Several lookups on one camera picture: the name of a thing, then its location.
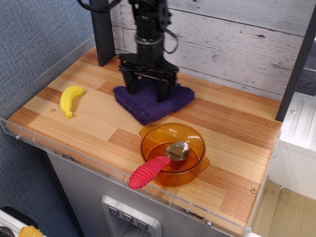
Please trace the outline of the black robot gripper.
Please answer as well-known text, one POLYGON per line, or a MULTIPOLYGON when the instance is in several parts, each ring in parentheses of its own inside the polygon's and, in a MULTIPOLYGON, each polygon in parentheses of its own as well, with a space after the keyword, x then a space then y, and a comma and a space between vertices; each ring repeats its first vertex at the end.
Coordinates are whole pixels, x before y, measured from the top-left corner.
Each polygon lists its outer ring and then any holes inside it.
POLYGON ((138 77, 158 80, 157 101, 163 102, 170 89, 170 83, 177 81, 178 67, 166 61, 163 56, 164 41, 137 41, 136 53, 121 53, 119 69, 123 74, 127 91, 138 92, 138 77))

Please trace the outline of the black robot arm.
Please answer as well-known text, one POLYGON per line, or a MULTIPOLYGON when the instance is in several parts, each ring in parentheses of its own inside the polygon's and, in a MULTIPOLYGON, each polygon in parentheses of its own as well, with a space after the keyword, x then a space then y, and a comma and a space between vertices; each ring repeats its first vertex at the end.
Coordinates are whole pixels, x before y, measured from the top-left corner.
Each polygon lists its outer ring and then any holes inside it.
POLYGON ((130 94, 138 92, 139 77, 146 77, 157 82, 157 101, 162 102, 176 83, 179 71, 164 58, 165 34, 177 38, 167 29, 171 13, 165 0, 130 0, 129 3, 136 25, 137 52, 120 54, 119 69, 130 94))

